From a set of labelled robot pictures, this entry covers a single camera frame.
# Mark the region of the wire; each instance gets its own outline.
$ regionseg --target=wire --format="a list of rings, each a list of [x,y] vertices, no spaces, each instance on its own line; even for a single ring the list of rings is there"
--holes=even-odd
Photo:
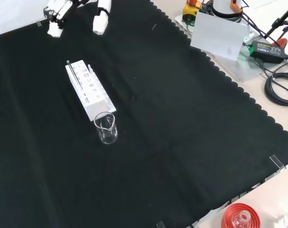
[[[189,33],[192,34],[192,32],[191,32],[191,31],[189,30],[189,28],[188,28],[189,25],[192,26],[192,27],[195,26],[194,24],[191,23],[190,19],[188,19],[187,22],[186,22],[186,29],[187,29],[187,31],[188,31]]]
[[[248,19],[246,19],[245,17],[242,17],[248,24],[250,24],[251,27],[253,27],[255,30],[257,30],[261,36],[262,33],[264,35],[266,35],[266,33],[264,31],[262,31],[261,29],[258,28],[258,26],[253,22],[253,20],[246,14],[246,13],[242,13],[243,15],[245,15]],[[277,41],[275,41],[272,37],[269,37],[269,39],[271,39],[276,45],[278,45],[279,47],[281,46]]]
[[[243,0],[243,2],[245,3],[245,7],[249,7],[249,5]]]
[[[283,64],[283,65],[281,65],[280,67],[278,67],[273,72],[268,70],[267,68],[265,68],[263,63],[261,64],[257,60],[256,60],[256,62],[259,64],[261,69],[264,71],[265,75],[268,77],[267,80],[266,80],[265,86],[264,86],[265,95],[268,97],[269,100],[271,100],[275,104],[278,104],[278,105],[281,105],[281,106],[288,106],[288,100],[283,99],[280,96],[278,96],[276,94],[276,92],[274,91],[273,87],[272,87],[272,83],[274,83],[274,84],[280,86],[281,88],[285,89],[288,92],[288,89],[286,87],[282,86],[281,84],[279,84],[279,83],[277,83],[275,81],[275,79],[278,79],[278,78],[288,80],[288,72],[287,73],[277,73],[282,67],[288,65],[288,62]],[[272,75],[269,76],[266,73],[266,71],[271,72]]]
[[[192,34],[192,32],[188,28],[189,24],[186,24],[187,31]]]

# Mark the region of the power adapter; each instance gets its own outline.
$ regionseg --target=power adapter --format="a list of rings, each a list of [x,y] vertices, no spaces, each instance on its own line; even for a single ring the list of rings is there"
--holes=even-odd
[[[288,58],[285,50],[272,44],[266,44],[259,41],[253,41],[250,46],[250,57],[259,58],[267,63],[281,63]]]

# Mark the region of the black tablecloth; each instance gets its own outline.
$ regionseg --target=black tablecloth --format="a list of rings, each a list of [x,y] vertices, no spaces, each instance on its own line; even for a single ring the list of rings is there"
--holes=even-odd
[[[60,39],[0,36],[0,228],[184,228],[288,163],[288,133],[148,0],[96,4]],[[100,143],[65,70],[91,64],[117,108]]]

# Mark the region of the yellow device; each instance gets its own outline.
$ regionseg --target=yellow device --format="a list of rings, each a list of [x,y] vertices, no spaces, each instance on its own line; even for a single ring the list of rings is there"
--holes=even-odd
[[[183,21],[195,21],[196,14],[200,11],[202,3],[197,0],[188,0],[183,8]]]

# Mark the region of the white paper sheet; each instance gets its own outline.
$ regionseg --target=white paper sheet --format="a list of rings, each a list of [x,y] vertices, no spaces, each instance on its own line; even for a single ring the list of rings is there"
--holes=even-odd
[[[245,25],[198,13],[191,46],[235,61],[247,35]]]

